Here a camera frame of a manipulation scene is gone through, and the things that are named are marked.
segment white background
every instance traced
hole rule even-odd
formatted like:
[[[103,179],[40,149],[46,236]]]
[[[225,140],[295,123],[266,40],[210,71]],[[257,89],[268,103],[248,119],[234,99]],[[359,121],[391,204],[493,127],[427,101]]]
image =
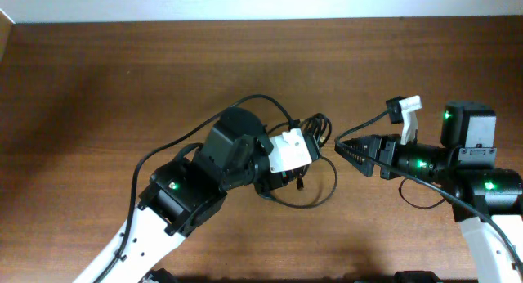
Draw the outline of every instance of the white background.
[[[523,14],[523,0],[0,0],[15,22]]]

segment wooden table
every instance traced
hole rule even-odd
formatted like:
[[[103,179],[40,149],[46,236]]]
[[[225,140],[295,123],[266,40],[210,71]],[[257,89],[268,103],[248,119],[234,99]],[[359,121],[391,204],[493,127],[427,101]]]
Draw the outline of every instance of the wooden table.
[[[523,172],[522,17],[15,25],[0,88],[1,282],[72,281],[124,221],[139,158],[252,93],[295,118],[324,112],[334,134],[418,94],[419,141],[432,145],[447,101],[482,101],[498,115],[497,165]],[[244,107],[269,125],[283,118],[265,101]],[[360,134],[400,129],[385,119]],[[146,163],[139,191],[176,152]],[[233,190],[157,267],[210,278],[475,276],[448,204],[416,210],[398,196],[400,179],[363,177],[332,142],[324,155],[340,180],[327,204],[288,209],[252,186]],[[277,195],[306,204],[332,182],[318,163],[305,191]],[[414,184],[405,194],[440,198]]]

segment white base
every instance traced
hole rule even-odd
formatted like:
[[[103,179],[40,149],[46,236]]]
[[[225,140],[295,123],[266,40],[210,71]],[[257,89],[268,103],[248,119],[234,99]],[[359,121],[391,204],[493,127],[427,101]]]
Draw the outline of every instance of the white base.
[[[124,233],[126,224],[127,221],[74,283],[92,283],[100,275],[118,250],[122,242],[120,233]],[[160,259],[177,248],[185,239],[178,233],[173,236],[167,235],[164,231],[166,226],[167,222],[150,208],[144,210],[135,208],[131,235],[123,251],[123,255],[127,255],[127,258],[123,262],[119,260],[102,282],[135,283],[141,280]]]
[[[492,220],[505,232],[523,256],[523,219],[520,215],[492,216]],[[459,223],[461,232],[471,250],[480,283],[521,283],[523,278],[512,268],[512,257],[498,233],[479,218]]]

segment robotic arm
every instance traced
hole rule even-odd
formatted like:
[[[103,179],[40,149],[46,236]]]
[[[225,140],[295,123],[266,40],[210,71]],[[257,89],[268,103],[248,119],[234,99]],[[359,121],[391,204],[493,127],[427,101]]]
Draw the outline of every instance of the robotic arm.
[[[205,143],[185,146],[156,169],[132,208],[127,240],[128,221],[74,282],[140,281],[220,210],[228,190],[254,184],[259,195],[273,199],[270,191],[301,178],[303,168],[321,157],[327,123],[320,119],[328,120],[324,115],[306,119],[302,124],[311,128],[304,132],[298,121],[289,121],[288,132],[269,137],[253,113],[236,106],[224,110]],[[186,155],[193,150],[190,161]]]
[[[417,101],[415,105],[421,108],[419,97],[397,97],[387,101],[387,111],[379,117],[389,114],[393,124],[404,122],[405,109],[412,108],[405,101]],[[346,141],[338,137],[335,150],[366,177],[373,175],[373,166],[378,164],[382,166],[380,177],[386,180],[402,175],[441,184],[472,252],[479,281],[523,282],[518,258],[518,253],[523,255],[522,180],[513,170],[494,167],[494,111],[474,102],[448,103],[440,139],[443,147],[419,144],[413,137],[418,125],[410,128],[410,122],[405,120],[402,137],[371,135]],[[456,201],[490,218],[505,237]]]

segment robotic hand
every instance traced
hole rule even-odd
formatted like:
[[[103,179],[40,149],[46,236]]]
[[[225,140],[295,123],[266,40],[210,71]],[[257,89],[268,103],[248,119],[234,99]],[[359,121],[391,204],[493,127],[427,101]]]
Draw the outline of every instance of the robotic hand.
[[[253,98],[267,99],[280,108],[288,121],[275,128],[288,125],[288,132],[269,137],[256,115],[237,107]],[[185,146],[172,161],[156,169],[135,205],[136,182],[143,163],[217,118],[205,143]],[[336,185],[336,169],[320,154],[331,129],[330,120],[322,114],[299,122],[273,98],[252,95],[237,101],[184,137],[153,150],[136,166],[127,221],[75,282],[140,281],[161,258],[220,210],[228,190],[239,186],[254,184],[263,198],[299,209],[323,204],[335,187],[325,200],[302,206],[286,204],[270,192],[294,179],[298,180],[298,187],[302,186],[308,165],[318,159],[331,164]],[[190,161],[186,156],[193,150],[194,157]]]
[[[414,111],[420,108],[418,96],[390,99],[385,112],[337,137],[335,151],[366,177],[373,175],[377,164],[383,179],[404,176],[440,193],[442,201],[452,204],[454,221],[467,240],[479,281],[523,282],[522,180],[513,170],[494,167],[494,111],[474,102],[449,102],[440,138],[443,147],[437,147],[417,142]],[[341,141],[387,114],[393,124],[405,123],[401,136]]]

